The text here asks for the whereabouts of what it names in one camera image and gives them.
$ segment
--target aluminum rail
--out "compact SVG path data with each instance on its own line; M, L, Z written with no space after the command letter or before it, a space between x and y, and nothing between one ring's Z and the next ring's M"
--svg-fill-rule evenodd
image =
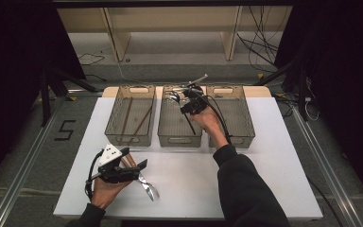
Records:
M318 143L318 140L315 134L312 132L308 122L303 121L303 119L301 118L299 112L295 107L291 106L291 108L293 110L294 117L296 118L296 121L299 124L300 129L302 130L302 134L304 135L305 140L308 143L320 167L320 171L322 172L323 177L328 183L348 225L350 227L363 226L363 222L361 221L360 216L355 210L352 200L348 196L346 190L344 189L343 185L338 179L337 174L335 173L331 164L326 158L326 155L323 152L322 148L320 147L320 144Z
M58 110L63 103L64 97L58 97L55 101L54 108L52 109L53 114L46 123L45 127L42 127L40 129L40 132L38 133L37 138L31 146L31 149L29 150L26 159L23 161L22 166L20 167L16 177L14 178L12 184L8 189L8 192L2 199L0 203L0 226L4 226L11 211L11 208L16 202L24 183L26 182L28 173L30 172L31 168L34 166L34 163L38 158L38 155L43 147L43 143L45 142L46 136L53 125L52 123L55 121Z

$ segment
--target floor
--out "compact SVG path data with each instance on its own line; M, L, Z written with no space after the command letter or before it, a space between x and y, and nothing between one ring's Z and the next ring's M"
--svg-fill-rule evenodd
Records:
M252 39L253 33L241 33L245 39ZM271 43L277 45L282 36L275 34ZM253 84L260 74L274 68L250 53L241 41L237 41L232 61L226 61L218 33L133 33L130 46L123 61L117 63L106 34L69 34L80 56L80 63L87 75L87 82L105 88L119 84L168 82L184 83L208 74L207 83ZM266 55L264 48L256 50ZM273 94L281 94L283 77L267 85ZM0 205L15 179L23 176L18 196L7 206L4 226L63 226L67 220L52 215L61 189L66 181L79 143L88 125L88 119L100 94L80 91L81 88L66 82L70 90L67 98L55 98L51 94L53 121L45 127L42 123L42 103L39 99L30 107L28 121L19 135L13 150L0 166ZM343 226L363 226L363 185L344 158L334 135L329 131L320 114L317 120L301 123L296 109L283 98L277 98L285 124L297 150L302 167L316 187L331 203ZM317 118L317 109L308 105L308 112ZM61 129L69 127L73 133ZM313 137L305 136L312 131ZM43 138L41 143L36 139ZM308 141L317 141L312 146ZM318 154L327 162L320 163ZM24 161L31 160L28 168ZM326 170L332 170L336 177L328 177ZM292 221L292 226L339 226L333 210L327 205L321 193L313 187L314 194L324 214L316 221ZM353 208L347 211L342 201L349 201ZM142 223L122 222L105 219L102 226L135 226ZM197 226L196 223L144 222L146 226Z

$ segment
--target black cable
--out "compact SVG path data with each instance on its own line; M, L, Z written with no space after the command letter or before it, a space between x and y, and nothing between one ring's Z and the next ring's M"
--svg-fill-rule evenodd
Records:
M217 118L219 119L220 124L222 125L223 131L225 132L226 140L228 141L229 144L231 144L232 143L231 136L229 135L229 131L228 131L228 128L226 126L225 119L223 118L223 115L221 115L221 110L219 109L219 106L217 105L216 101L213 99L214 103L216 104L216 106L218 107L218 109L220 111L220 114L217 112L215 107L208 100L203 98L200 94L196 93L195 91L192 90L192 92L194 94L196 94L197 97L200 97L201 100L203 100L215 112Z
M278 33L279 29L281 28L283 22L285 21L285 17L287 16L288 7L285 7L285 15L283 16L282 22L279 24L278 28L276 29L275 33L269 38L269 40L273 39L273 37Z
M270 6L269 9L268 9L268 12L267 12L267 19L265 20L265 23L264 23L264 28L265 26L267 25L267 22L268 22L268 18L269 18L269 13L270 13L270 10L273 8L273 6Z
M85 182L85 194L87 195L88 199L91 199L93 198L93 189L92 189L92 185L93 185L93 179L92 179L92 176L93 176L93 169L94 169L94 166L95 166L95 162L96 160L102 156L102 153L104 152L104 149L102 149L94 158L93 162L91 163L91 167L90 167L90 171L88 173L88 178L87 178L87 181Z
M262 47L266 47L264 44L259 44L259 43L256 43L256 42L253 42L253 41L250 41L250 40L246 40L246 39L244 39L244 38L242 38L238 33L237 33L237 36L238 36L238 38L240 38L240 40L243 42L249 42L249 43L253 43L253 44L257 44L257 45L260 45L260 46L262 46ZM274 51L278 51L277 50L277 48L279 48L279 47L277 47L277 46L275 46L275 47L273 47L273 48L270 48L270 49L272 49L272 50L274 50Z
M268 45L268 42L267 42L267 40L265 39L265 35L264 35L264 33L261 31L261 28L260 28L260 26L258 25L258 22L257 22L257 20L256 20L256 18L255 18L255 16L254 16L254 14L252 13L252 9L251 9L251 7L249 7L249 10L250 10L250 13L251 13L251 15L252 15L252 19L254 20L255 25L256 25L256 27L257 27L257 31L255 32L255 36L258 36L258 38L259 38L260 40L262 40L262 41L264 42L264 44L265 44L265 45ZM261 21L260 21L260 25L262 24L262 18L263 18L263 8L261 8ZM267 49L267 48L265 48L265 51L267 52L269 59L271 59L271 57L270 57L270 55L269 55L269 53L268 53L268 49Z
M263 35L264 35L264 40L265 40L265 41L266 41L266 43L267 43L267 47L268 47L268 49L269 49L270 53L272 54L273 58L276 58L276 55L275 55L275 53L273 53L272 49L270 48L270 44L268 43L267 38L266 38L266 36L265 36L265 31L266 31L266 30L265 30L265 25L266 25L266 24L267 24L267 22L268 22L268 17L269 17L270 9L268 10L267 20L266 20L266 21L262 24L262 33L263 33Z
M285 112L285 114L282 114L282 118L285 119L286 117L289 117L293 115L293 106L285 101L278 101L279 103L283 103L288 106L288 110Z
M334 216L335 216L335 218L336 218L336 220L337 220L337 222L338 222L338 225L340 226L340 227L343 227L343 223L341 222L341 220L340 220L340 218L338 217L338 215L337 215L337 213L336 213L336 211L335 211L335 209L333 208L333 206L332 206L332 204L328 201L328 199L326 199L326 197L325 197L325 195L322 193L322 191L317 187L317 185L316 184L314 184L312 181L311 181L311 179L307 176L307 175L305 175L305 177L307 178L307 180L317 189L317 191L318 192L320 192L320 195L323 197L323 199L326 201L326 203L328 204L328 206L329 206L329 208L331 209L331 211L332 211L332 213L334 214Z
M269 61L269 60L267 60L266 58L264 58L261 54L259 54L258 52L256 52L255 50L253 50L250 46L248 46L243 40L242 40L242 38L238 35L238 33L237 33L237 37L241 40L241 42L243 43L243 45L245 45L248 49L249 49L249 51L251 52L254 52L254 54L256 54L257 56L259 56L260 58L262 58L263 60L265 60L265 61L267 61L269 64L271 64L271 65L273 65L273 66L275 66L274 64L273 64L273 62L271 62L271 61ZM274 73L274 72L272 72L272 71L269 71L269 70L265 70L265 69L262 69L262 68L256 68L255 66L254 66L254 64L252 64L252 62L251 62L251 58L250 58L250 52L249 52L249 63L250 63L250 65L254 68L254 69L257 69L257 70L261 70L261 71L264 71L264 72L268 72L268 73Z

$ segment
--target printed number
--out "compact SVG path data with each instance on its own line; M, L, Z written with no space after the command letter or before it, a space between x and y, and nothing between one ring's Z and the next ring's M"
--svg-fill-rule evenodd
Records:
M59 132L68 132L69 134L67 135L66 138L55 138L55 141L64 141L64 140L70 140L70 137L72 137L73 134L73 130L64 130L64 124L66 123L74 123L76 122L76 120L64 120L63 123L61 123L61 127Z

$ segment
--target wire mesh basket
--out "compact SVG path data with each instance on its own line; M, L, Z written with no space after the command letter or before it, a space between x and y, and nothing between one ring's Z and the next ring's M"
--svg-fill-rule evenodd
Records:
M151 145L154 98L154 85L119 87L105 130L105 135L113 145Z
M249 107L242 86L206 86L210 103L220 109L232 144L236 148L248 148L255 137Z
M196 132L194 134L187 119L181 113L179 103L170 99L169 92L175 88L180 88L180 86L164 86L158 128L161 147L198 148L201 144L202 129L197 123L191 122Z

